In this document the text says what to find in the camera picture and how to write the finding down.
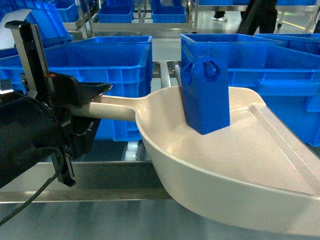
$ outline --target white plastic scoop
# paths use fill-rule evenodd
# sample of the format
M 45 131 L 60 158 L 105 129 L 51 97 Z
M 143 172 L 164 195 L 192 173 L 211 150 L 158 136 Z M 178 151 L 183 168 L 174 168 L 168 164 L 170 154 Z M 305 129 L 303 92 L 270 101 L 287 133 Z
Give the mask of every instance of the white plastic scoop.
M 167 192 L 206 218 L 248 229 L 320 236 L 320 160 L 247 88 L 229 88 L 231 125 L 186 124 L 181 88 L 102 96 L 77 116 L 136 121 Z

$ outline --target blue plastic crate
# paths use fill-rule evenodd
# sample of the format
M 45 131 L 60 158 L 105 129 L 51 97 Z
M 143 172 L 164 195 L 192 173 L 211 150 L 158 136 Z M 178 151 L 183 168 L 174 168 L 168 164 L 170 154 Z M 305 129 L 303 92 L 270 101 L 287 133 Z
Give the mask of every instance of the blue plastic crate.
M 42 45 L 44 48 L 51 48 L 54 46 L 70 43 L 73 38 L 74 38 L 73 36 L 67 36 L 67 37 L 56 37 L 56 38 L 45 39 L 42 41 Z M 14 55 L 18 55 L 18 50 L 15 47 L 0 49 L 0 59 L 11 57 Z
M 155 7 L 161 7 L 161 2 L 160 0 L 152 0 L 151 1 L 151 9 L 155 8 Z
M 101 8 L 105 7 L 134 7 L 134 0 L 105 0 Z
M 248 5 L 250 0 L 233 0 L 233 5 Z
M 131 43 L 151 44 L 152 36 L 96 36 L 85 40 L 75 41 L 72 44 L 105 44 L 105 43 Z
M 265 37 L 250 36 L 244 34 L 181 34 L 182 45 L 193 45 L 197 48 L 212 44 L 270 44 L 285 47 L 282 41 Z
M 229 85 L 259 93 L 306 144 L 320 147 L 320 56 L 261 44 L 182 46 L 182 67 L 208 56 L 228 69 Z
M 184 6 L 156 6 L 152 9 L 153 23 L 185 23 Z
M 108 95 L 137 98 L 151 91 L 150 50 L 150 44 L 66 44 L 44 53 L 51 72 L 74 76 L 81 83 L 110 83 Z M 11 79 L 15 90 L 24 89 L 20 73 L 18 56 L 0 59 L 0 79 Z M 134 122 L 103 120 L 96 138 L 137 141 L 141 136 Z
M 15 0 L 15 2 L 19 9 L 31 9 L 26 20 L 38 25 L 41 39 L 70 36 L 54 4 L 28 0 Z
M 134 9 L 131 6 L 105 6 L 98 12 L 100 23 L 131 23 Z
M 0 21 L 7 14 L 19 10 L 15 0 L 0 0 Z
M 301 34 L 257 34 L 257 37 L 284 43 L 284 47 L 311 54 L 320 54 L 320 33 Z
M 277 0 L 276 1 L 277 6 L 285 6 L 288 5 L 288 0 Z
M 147 79 L 153 76 L 152 36 L 97 36 L 85 40 L 75 41 L 72 44 L 144 44 L 150 45 L 146 61 Z
M 200 5 L 214 5 L 214 6 L 221 6 L 221 5 L 232 5 L 234 2 L 233 0 L 200 0 Z
M 278 6 L 313 6 L 317 0 L 278 0 Z
M 52 0 L 49 3 L 55 4 L 64 23 L 74 23 L 78 20 L 78 8 L 74 0 Z

